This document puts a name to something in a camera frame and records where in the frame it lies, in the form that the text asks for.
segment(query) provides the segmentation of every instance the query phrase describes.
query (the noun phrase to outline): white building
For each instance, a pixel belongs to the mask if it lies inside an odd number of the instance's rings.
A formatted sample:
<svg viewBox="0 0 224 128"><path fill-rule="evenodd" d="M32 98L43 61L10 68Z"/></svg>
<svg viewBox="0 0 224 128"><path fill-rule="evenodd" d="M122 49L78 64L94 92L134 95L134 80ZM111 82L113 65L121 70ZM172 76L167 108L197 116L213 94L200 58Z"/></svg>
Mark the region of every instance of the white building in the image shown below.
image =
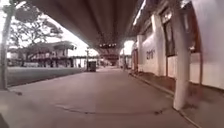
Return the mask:
<svg viewBox="0 0 224 128"><path fill-rule="evenodd" d="M138 71L158 76L176 77L176 55L173 45L172 18L165 3L149 18L147 31L138 36ZM185 27L190 35L190 80L194 83L224 89L224 1L192 0L185 8Z"/></svg>

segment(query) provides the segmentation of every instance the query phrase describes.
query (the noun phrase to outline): concrete sidewalk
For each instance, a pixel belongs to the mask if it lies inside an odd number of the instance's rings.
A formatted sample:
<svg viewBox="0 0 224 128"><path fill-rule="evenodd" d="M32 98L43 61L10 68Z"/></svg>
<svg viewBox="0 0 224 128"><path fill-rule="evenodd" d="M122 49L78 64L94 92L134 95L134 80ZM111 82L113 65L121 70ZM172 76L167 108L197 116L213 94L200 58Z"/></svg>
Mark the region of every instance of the concrete sidewalk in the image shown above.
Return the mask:
<svg viewBox="0 0 224 128"><path fill-rule="evenodd" d="M194 128L165 93L117 69L100 69L0 92L10 128Z"/></svg>
<svg viewBox="0 0 224 128"><path fill-rule="evenodd" d="M158 77L151 73L132 75L167 94L174 95L175 80L173 78ZM190 83L187 105L182 112L197 126L203 128L223 128L223 108L223 90Z"/></svg>

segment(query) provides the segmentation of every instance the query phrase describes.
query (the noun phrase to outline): road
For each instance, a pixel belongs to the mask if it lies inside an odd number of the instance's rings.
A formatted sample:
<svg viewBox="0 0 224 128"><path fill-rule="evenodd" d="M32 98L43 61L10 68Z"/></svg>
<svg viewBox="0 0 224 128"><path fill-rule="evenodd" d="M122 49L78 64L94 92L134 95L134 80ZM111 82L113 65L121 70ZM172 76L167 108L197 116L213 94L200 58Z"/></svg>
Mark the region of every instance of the road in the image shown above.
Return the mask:
<svg viewBox="0 0 224 128"><path fill-rule="evenodd" d="M83 72L78 68L21 68L8 69L8 85L17 86Z"/></svg>

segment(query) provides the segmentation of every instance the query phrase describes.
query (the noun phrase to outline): curb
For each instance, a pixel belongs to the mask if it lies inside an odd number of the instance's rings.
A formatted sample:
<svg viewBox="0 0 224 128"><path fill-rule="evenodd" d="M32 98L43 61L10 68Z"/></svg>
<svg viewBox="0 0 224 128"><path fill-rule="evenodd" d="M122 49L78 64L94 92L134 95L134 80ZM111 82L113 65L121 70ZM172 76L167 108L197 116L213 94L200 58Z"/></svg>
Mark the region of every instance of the curb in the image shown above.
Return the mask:
<svg viewBox="0 0 224 128"><path fill-rule="evenodd" d="M161 90L161 91L163 91L165 93L168 93L168 94L174 96L174 92L172 92L172 91L170 91L170 90L168 90L168 89L166 89L164 87L161 87L161 86L159 86L158 84L156 84L154 82L151 82L149 80L146 80L144 78L141 78L141 77L139 77L138 75L135 75L135 74L130 74L130 75L133 76L133 77L135 77L135 78L137 78L137 79L139 79L139 80L141 80L141 81L143 81L146 84L149 84L149 85L155 87L156 89L159 89L159 90Z"/></svg>
<svg viewBox="0 0 224 128"><path fill-rule="evenodd" d="M150 85L150 86L155 87L156 89L158 89L158 90L160 90L160 91L162 91L162 92L165 92L165 93L171 95L171 96L172 96L171 98L173 99L174 92L172 92L172 91L170 91L170 90L168 90L168 89L166 89L166 88L164 88L164 87L161 87L161 86L159 86L158 84L156 84L156 83L154 83L154 82L151 82L151 81L149 81L149 80L146 80L146 79L144 79L144 78L141 78L141 77L138 76L138 75L131 74L131 73L130 73L130 75L133 76L133 77L135 77L135 78L137 78L138 80L140 80L140 81L142 81L142 82L144 82L144 83ZM178 112L178 113L180 114L180 116L182 116L187 122L191 123L194 127L196 127L196 128L202 128L202 127L199 126L197 123L195 123L193 120L191 120L191 119L187 116L187 114L186 114L184 111L177 111L177 110L175 110L175 111Z"/></svg>

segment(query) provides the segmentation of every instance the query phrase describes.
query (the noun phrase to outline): pole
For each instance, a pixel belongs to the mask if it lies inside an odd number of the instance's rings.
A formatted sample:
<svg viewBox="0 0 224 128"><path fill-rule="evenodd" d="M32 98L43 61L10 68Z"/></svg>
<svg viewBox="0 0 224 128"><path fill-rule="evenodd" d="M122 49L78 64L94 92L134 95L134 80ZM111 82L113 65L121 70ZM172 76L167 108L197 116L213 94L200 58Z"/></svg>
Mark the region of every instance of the pole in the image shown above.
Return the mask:
<svg viewBox="0 0 224 128"><path fill-rule="evenodd" d="M89 70L89 48L87 48L86 50L86 70L88 71Z"/></svg>
<svg viewBox="0 0 224 128"><path fill-rule="evenodd" d="M124 48L123 48L123 71L125 71L125 67L126 67L126 64L125 64L125 54L124 54Z"/></svg>
<svg viewBox="0 0 224 128"><path fill-rule="evenodd" d="M172 25L174 27L175 46L177 51L177 77L174 96L174 108L181 110L187 98L190 78L190 50L188 47L188 36L184 26L181 13L180 1L169 0L172 11Z"/></svg>
<svg viewBox="0 0 224 128"><path fill-rule="evenodd" d="M7 39L9 35L12 17L15 12L15 2L10 0L10 7L5 20L2 41L0 42L0 90L7 89Z"/></svg>

